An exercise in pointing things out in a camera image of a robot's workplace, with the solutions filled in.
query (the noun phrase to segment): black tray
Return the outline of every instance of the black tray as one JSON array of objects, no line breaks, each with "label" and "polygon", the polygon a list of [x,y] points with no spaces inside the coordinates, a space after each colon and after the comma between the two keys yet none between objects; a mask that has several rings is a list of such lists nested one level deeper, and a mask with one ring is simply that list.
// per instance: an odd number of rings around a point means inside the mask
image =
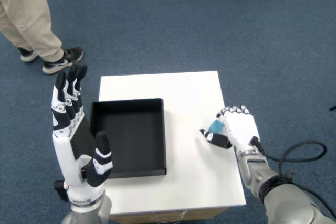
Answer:
[{"label": "black tray", "polygon": [[92,104],[91,132],[106,131],[112,150],[109,178],[167,173],[163,111],[162,99]]}]

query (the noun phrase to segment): sneaker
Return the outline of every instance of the sneaker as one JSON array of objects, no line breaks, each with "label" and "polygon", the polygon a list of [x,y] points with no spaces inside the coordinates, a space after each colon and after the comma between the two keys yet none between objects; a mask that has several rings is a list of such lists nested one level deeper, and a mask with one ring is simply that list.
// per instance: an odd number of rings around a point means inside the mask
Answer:
[{"label": "sneaker", "polygon": [[38,57],[38,55],[34,51],[27,51],[21,47],[18,48],[21,52],[21,61],[25,63],[32,62]]},{"label": "sneaker", "polygon": [[79,47],[64,50],[63,57],[55,62],[45,61],[42,71],[46,74],[56,73],[63,68],[71,67],[83,57],[83,50]]}]

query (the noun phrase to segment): palm of robotic hand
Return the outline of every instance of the palm of robotic hand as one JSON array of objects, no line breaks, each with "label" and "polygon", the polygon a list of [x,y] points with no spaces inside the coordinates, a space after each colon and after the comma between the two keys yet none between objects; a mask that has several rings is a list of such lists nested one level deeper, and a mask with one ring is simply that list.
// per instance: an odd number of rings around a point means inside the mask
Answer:
[{"label": "palm of robotic hand", "polygon": [[[92,205],[102,198],[103,182],[112,171],[107,135],[98,132],[94,140],[84,114],[80,83],[86,72],[86,65],[72,65],[67,75],[60,72],[51,102],[54,126],[52,139],[65,179],[63,188],[67,189],[70,202],[78,207]],[[87,148],[79,152],[77,147],[82,145],[91,147],[91,150]]]},{"label": "palm of robotic hand", "polygon": [[208,142],[223,148],[234,145],[237,152],[254,148],[250,145],[252,139],[259,140],[259,133],[254,117],[244,106],[226,107],[216,116],[215,122],[201,133]]}]

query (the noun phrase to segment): cable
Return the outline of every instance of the cable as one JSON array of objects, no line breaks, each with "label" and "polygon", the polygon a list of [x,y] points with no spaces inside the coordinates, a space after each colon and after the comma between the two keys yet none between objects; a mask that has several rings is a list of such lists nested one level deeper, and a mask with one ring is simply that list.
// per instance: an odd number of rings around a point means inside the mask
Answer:
[{"label": "cable", "polygon": [[[283,165],[284,165],[284,162],[293,162],[293,163],[303,163],[303,162],[311,162],[311,161],[316,161],[316,160],[319,160],[320,158],[322,158],[323,156],[325,156],[325,154],[327,153],[327,146],[320,142],[320,141],[302,141],[300,143],[297,143],[295,145],[293,145],[292,147],[288,148],[284,154],[281,156],[281,158],[276,158],[276,157],[272,157],[268,154],[265,153],[265,150],[264,148],[262,147],[261,143],[259,142],[258,138],[256,137],[253,137],[252,140],[251,140],[251,144],[256,146],[259,151],[267,158],[273,160],[273,161],[277,161],[279,162],[279,165],[278,165],[278,168],[279,168],[279,175],[287,180],[288,182],[296,185],[297,187],[301,188],[302,190],[305,190],[311,194],[313,194],[319,201],[321,201],[324,206],[328,209],[328,211],[333,215],[333,217],[336,219],[336,214],[334,212],[334,210],[331,208],[331,206],[326,202],[325,199],[322,198],[321,195],[319,195],[317,192],[313,191],[312,189],[304,186],[304,185],[301,185],[301,184],[297,184],[297,183],[294,183],[293,182],[293,179],[292,179],[292,176],[293,176],[293,172],[292,171],[289,171],[285,174],[283,174],[283,171],[282,171],[282,168],[283,168]],[[323,151],[315,156],[315,157],[310,157],[310,158],[286,158],[289,153],[291,153],[292,151],[294,151],[295,149],[303,146],[303,145],[307,145],[307,144],[318,144],[320,146],[323,147]]]}]

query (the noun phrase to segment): beige pants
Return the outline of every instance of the beige pants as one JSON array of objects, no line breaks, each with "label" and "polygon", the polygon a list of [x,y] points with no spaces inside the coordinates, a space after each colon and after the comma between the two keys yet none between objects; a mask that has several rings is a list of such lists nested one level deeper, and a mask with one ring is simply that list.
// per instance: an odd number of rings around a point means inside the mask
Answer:
[{"label": "beige pants", "polygon": [[51,31],[47,0],[0,0],[0,31],[14,46],[33,50],[45,61],[63,56],[62,43]]}]

